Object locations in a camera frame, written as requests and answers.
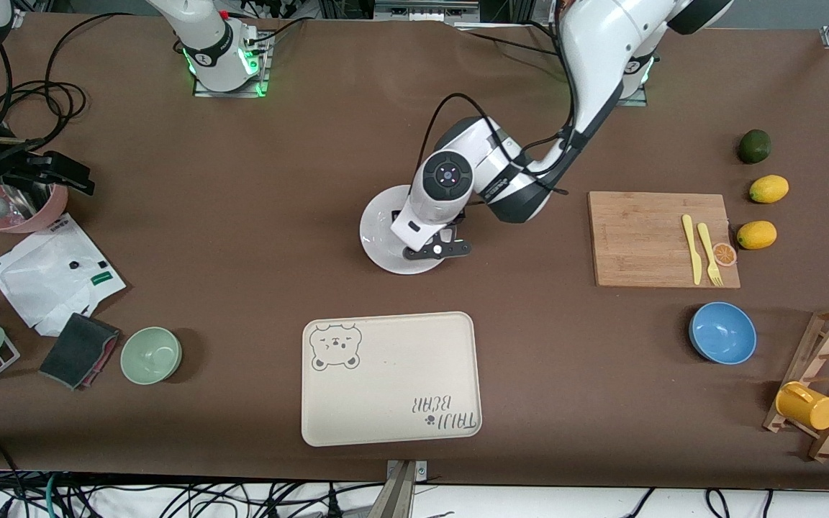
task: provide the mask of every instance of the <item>pink bowl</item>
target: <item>pink bowl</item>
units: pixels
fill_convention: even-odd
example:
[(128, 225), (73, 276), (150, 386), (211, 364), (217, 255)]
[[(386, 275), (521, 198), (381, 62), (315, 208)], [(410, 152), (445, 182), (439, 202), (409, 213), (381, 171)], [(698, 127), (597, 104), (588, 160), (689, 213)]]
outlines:
[[(0, 186), (0, 196), (6, 196), (6, 193), (2, 190), (2, 186)], [(46, 229), (46, 227), (50, 226), (50, 223), (59, 219), (59, 216), (63, 216), (68, 201), (69, 189), (66, 186), (56, 186), (55, 184), (53, 186), (53, 192), (50, 193), (50, 199), (47, 200), (47, 203), (31, 219), (17, 225), (12, 225), (8, 217), (0, 217), (0, 232), (29, 234)]]

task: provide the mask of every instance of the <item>mug handle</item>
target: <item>mug handle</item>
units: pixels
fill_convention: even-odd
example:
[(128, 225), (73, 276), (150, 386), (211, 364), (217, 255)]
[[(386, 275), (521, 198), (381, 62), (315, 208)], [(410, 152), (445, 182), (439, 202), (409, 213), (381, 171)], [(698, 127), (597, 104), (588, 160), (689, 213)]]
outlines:
[(812, 403), (815, 400), (815, 397), (812, 396), (812, 394), (810, 394), (809, 391), (805, 390), (805, 388), (802, 386), (788, 386), (786, 388), (790, 391), (790, 393), (793, 393), (795, 394), (795, 396), (804, 399), (806, 403)]

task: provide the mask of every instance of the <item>yellow mug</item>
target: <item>yellow mug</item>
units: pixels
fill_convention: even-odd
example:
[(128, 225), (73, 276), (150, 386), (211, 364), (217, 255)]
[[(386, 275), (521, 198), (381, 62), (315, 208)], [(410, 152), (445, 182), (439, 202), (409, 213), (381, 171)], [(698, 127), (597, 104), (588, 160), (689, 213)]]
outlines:
[(829, 397), (799, 381), (790, 381), (779, 389), (776, 412), (815, 430), (829, 427)]

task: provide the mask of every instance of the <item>brown table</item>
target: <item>brown table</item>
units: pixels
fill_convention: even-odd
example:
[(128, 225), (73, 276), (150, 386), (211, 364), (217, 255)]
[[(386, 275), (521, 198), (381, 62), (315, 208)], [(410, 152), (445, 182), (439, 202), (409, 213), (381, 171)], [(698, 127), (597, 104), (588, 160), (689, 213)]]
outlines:
[[(79, 19), (28, 16), (6, 44), (16, 80), (42, 78)], [(140, 387), (115, 354), (93, 388), (67, 391), (35, 373), (53, 339), (0, 294), (23, 354), (0, 379), (0, 440), (20, 468), (380, 479), (387, 459), (417, 458), (451, 483), (829, 488), (829, 462), (799, 458), (806, 438), (761, 429), (810, 312), (829, 307), (829, 50), (816, 32), (669, 35), (648, 108), (613, 112), (563, 180), (571, 196), (521, 226), (471, 210), (473, 255), (414, 278), (366, 258), (364, 206), (411, 181), (450, 92), (520, 143), (549, 135), (568, 106), (554, 59), (438, 23), (313, 22), (277, 45), (266, 99), (211, 101), (191, 98), (172, 42), (149, 17), (70, 40), (53, 78), (82, 85), (91, 107), (52, 147), (92, 168), (96, 196), (73, 194), (69, 209), (130, 286), (96, 317), (126, 335), (170, 328), (184, 361)], [(453, 103), (433, 138), (472, 114)], [(38, 135), (52, 118), (37, 103), (11, 122)], [(744, 166), (733, 145), (754, 127), (773, 135), (773, 156)], [(746, 202), (769, 173), (789, 178), (789, 196)], [(740, 291), (596, 288), (591, 190), (721, 193), (733, 223), (769, 219), (779, 241), (741, 255)], [(0, 234), (0, 254), (19, 240)], [(711, 299), (753, 317), (750, 361), (711, 364), (688, 344), (689, 316)], [(477, 436), (303, 443), (307, 322), (441, 311), (475, 322)]]

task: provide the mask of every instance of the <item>white plate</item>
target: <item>white plate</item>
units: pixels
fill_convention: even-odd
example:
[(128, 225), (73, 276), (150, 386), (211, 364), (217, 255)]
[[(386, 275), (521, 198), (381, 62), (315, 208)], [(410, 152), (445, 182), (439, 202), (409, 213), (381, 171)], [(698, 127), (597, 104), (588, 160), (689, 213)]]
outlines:
[(380, 268), (404, 276), (427, 272), (443, 262), (443, 259), (410, 261), (402, 256), (405, 243), (392, 233), (392, 211), (402, 210), (408, 189), (409, 186), (395, 186), (382, 191), (360, 217), (360, 242), (366, 255)]
[(316, 320), (302, 340), (311, 446), (469, 437), (481, 427), (473, 322), (463, 312)]

